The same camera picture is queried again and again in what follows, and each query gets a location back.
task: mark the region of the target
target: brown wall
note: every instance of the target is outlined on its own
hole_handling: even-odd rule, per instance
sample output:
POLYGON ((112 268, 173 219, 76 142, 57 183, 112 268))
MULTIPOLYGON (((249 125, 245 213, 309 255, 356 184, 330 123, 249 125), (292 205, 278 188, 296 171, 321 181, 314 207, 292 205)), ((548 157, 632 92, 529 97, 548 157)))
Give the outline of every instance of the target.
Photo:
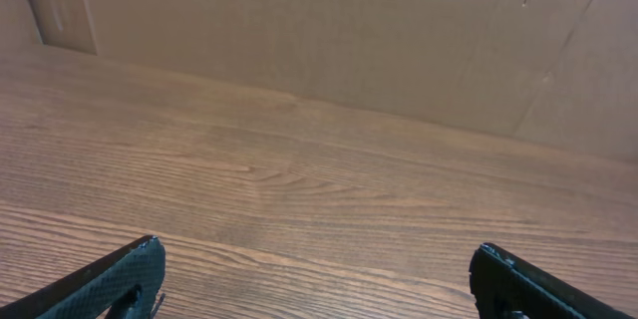
POLYGON ((39 43, 27 0, 0 0, 0 51, 39 43))
POLYGON ((638 159, 636 0, 65 1, 102 56, 638 159))

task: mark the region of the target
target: wooden table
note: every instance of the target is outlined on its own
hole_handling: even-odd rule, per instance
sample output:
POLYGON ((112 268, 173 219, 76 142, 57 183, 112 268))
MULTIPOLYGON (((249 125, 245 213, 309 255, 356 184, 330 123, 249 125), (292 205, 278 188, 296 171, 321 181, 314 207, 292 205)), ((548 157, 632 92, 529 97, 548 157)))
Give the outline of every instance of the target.
POLYGON ((626 163, 45 46, 0 161, 0 304, 153 233, 159 318, 477 318, 484 241, 638 316, 626 163))

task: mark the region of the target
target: cardboard panel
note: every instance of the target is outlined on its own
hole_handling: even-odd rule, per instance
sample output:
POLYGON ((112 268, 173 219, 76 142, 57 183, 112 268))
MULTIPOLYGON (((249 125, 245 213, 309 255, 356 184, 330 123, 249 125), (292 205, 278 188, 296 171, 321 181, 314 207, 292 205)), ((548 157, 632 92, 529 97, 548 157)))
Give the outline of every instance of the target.
POLYGON ((516 136, 638 160, 638 0, 592 0, 516 136))
POLYGON ((0 0, 0 51, 40 42, 27 0, 0 0))
POLYGON ((95 54, 84 0, 30 0, 45 44, 95 54))
POLYGON ((88 0, 98 53, 512 135, 589 0, 88 0))

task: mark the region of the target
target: black object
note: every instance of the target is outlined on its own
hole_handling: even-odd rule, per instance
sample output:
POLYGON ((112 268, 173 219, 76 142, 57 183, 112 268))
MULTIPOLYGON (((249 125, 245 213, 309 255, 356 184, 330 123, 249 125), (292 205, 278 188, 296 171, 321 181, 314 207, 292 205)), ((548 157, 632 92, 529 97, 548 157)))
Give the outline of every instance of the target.
POLYGON ((631 319, 491 243, 472 258, 470 290, 480 319, 631 319))
POLYGON ((148 319, 164 269, 163 246, 147 235, 0 308, 0 318, 95 319, 111 307, 107 319, 148 319))

